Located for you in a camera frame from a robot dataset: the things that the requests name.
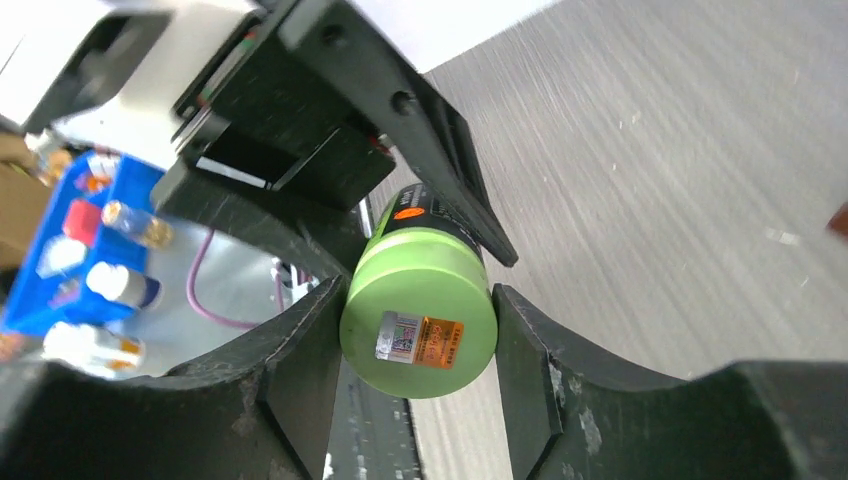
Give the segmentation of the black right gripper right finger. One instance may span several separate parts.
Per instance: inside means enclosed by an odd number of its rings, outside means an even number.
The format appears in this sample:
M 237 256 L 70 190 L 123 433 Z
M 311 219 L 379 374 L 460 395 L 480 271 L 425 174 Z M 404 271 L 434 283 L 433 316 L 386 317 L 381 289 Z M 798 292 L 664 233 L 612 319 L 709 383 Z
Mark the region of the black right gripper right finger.
M 748 360 L 692 380 L 626 360 L 493 290 L 517 479 L 843 479 L 847 366 Z

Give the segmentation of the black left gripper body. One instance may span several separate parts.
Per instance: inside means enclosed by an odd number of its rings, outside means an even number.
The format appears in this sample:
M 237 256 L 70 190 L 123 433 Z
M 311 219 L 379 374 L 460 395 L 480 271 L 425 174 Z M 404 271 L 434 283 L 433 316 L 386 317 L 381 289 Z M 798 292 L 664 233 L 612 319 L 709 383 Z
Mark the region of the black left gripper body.
M 348 1 L 281 1 L 238 21 L 174 104 L 178 161 L 153 190 L 156 209 L 229 193 L 356 206 L 396 165 L 345 68 L 374 33 Z

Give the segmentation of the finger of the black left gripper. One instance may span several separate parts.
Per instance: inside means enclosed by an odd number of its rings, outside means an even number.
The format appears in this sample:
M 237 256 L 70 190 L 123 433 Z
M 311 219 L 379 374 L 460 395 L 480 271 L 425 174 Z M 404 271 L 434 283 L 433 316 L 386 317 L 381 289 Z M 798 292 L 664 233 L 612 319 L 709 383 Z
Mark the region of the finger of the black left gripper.
M 502 265 L 518 254 L 494 213 L 463 116 L 348 1 L 297 1 L 278 28 L 286 50 L 397 147 Z
M 151 193 L 154 210 L 221 231 L 319 278 L 351 278 L 366 240 L 352 213 L 183 162 Z

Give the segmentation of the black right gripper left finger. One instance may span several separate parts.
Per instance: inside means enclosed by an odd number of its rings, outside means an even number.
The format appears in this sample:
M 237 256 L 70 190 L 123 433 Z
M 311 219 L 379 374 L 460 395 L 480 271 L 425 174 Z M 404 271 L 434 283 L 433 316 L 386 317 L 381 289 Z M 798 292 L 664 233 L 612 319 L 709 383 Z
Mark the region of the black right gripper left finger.
M 161 377 L 96 378 L 61 363 L 1 369 L 5 479 L 319 479 L 347 282 Z

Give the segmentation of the green pill bottle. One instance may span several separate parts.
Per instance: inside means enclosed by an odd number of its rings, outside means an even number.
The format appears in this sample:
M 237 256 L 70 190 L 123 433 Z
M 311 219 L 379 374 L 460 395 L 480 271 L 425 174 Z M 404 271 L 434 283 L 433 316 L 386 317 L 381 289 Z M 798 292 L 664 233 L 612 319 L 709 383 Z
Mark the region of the green pill bottle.
M 426 185 L 400 189 L 352 277 L 339 324 L 345 359 L 383 393 L 435 398 L 472 383 L 497 338 L 479 245 Z

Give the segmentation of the blue tray with vials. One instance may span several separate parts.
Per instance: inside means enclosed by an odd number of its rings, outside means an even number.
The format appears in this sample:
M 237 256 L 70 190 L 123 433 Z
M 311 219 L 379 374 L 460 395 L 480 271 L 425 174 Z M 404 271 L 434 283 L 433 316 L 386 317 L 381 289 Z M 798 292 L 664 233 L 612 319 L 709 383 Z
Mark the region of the blue tray with vials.
M 156 307 L 164 287 L 147 273 L 169 226 L 150 193 L 162 170 L 127 155 L 89 151 L 52 194 L 2 317 L 2 333 L 41 340 L 45 360 L 107 379 L 135 373 L 144 344 L 118 323 Z

